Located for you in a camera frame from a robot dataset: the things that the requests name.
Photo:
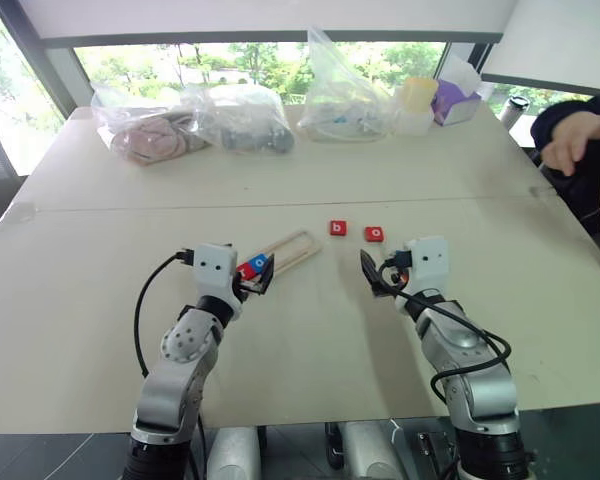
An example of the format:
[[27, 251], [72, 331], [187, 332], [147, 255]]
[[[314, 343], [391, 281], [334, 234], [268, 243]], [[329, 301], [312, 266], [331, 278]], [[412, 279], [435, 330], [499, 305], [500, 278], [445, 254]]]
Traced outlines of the person's right hand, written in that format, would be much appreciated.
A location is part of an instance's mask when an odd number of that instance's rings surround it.
[[600, 140], [600, 115], [590, 112], [571, 114], [553, 129], [551, 141], [541, 151], [542, 162], [571, 176], [591, 140]]

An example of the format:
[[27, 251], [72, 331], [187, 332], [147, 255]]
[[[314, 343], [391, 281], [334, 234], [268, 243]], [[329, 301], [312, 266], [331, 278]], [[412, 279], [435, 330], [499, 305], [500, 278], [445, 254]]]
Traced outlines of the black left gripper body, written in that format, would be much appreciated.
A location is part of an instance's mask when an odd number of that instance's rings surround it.
[[238, 300], [246, 300], [250, 294], [260, 294], [260, 285], [251, 280], [245, 280], [240, 273], [236, 273], [232, 281], [232, 291]]

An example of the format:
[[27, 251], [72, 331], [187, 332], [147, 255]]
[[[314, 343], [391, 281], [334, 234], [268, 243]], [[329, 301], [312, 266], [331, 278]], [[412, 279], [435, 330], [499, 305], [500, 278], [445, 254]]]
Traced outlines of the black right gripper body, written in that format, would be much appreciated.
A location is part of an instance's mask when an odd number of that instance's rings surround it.
[[391, 282], [389, 285], [398, 290], [404, 289], [410, 277], [410, 269], [413, 266], [412, 253], [410, 250], [396, 250], [381, 265], [381, 271], [389, 270]]

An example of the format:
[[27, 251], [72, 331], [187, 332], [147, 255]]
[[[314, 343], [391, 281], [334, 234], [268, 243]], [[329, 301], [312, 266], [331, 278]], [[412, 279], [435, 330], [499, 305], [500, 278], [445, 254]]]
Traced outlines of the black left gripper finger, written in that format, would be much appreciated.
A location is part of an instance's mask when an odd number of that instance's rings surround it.
[[271, 284], [275, 270], [275, 255], [266, 256], [258, 280], [255, 282], [255, 293], [264, 295]]

